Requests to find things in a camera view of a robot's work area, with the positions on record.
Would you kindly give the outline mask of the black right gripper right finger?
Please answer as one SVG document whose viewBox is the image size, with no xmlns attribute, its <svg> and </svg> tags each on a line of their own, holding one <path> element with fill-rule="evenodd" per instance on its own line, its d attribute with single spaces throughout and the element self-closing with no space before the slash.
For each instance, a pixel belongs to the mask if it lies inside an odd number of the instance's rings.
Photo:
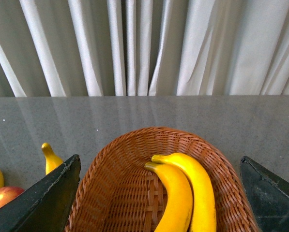
<svg viewBox="0 0 289 232">
<path fill-rule="evenodd" d="M 240 161 L 243 187 L 263 232 L 289 232 L 289 182 L 248 156 Z"/>
</svg>

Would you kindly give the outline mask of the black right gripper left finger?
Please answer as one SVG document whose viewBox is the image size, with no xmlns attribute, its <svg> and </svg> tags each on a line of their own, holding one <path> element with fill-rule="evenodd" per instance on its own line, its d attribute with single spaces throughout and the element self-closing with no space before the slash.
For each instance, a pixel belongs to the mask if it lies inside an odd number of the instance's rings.
<svg viewBox="0 0 289 232">
<path fill-rule="evenodd" d="M 71 156 L 0 208 L 0 232 L 62 232 L 79 184 L 81 161 Z"/>
</svg>

